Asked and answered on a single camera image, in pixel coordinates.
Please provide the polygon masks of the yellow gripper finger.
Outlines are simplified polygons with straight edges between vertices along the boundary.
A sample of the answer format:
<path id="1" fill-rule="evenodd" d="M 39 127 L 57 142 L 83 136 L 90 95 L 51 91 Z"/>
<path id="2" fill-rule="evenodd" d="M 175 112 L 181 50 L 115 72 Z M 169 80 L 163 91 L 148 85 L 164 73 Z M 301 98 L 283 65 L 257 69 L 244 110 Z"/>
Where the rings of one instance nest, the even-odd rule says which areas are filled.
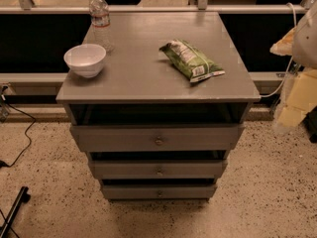
<path id="1" fill-rule="evenodd" d="M 305 67 L 288 74 L 281 90 L 272 128 L 275 133 L 288 133 L 317 107 L 317 69 Z"/>
<path id="2" fill-rule="evenodd" d="M 291 56 L 295 30 L 296 28 L 289 30 L 278 42 L 271 46 L 269 51 L 278 56 Z"/>

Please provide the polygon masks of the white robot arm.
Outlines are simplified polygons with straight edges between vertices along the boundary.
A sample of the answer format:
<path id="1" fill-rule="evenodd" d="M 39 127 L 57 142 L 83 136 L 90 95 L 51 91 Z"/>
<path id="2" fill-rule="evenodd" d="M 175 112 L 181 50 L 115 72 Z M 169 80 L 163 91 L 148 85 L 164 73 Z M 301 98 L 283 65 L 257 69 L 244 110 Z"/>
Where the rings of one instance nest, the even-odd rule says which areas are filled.
<path id="1" fill-rule="evenodd" d="M 274 127 L 278 132 L 286 132 L 317 107 L 317 3 L 269 51 L 292 56 L 294 62 L 304 67 L 296 76 L 287 77 L 283 98 L 274 114 Z"/>

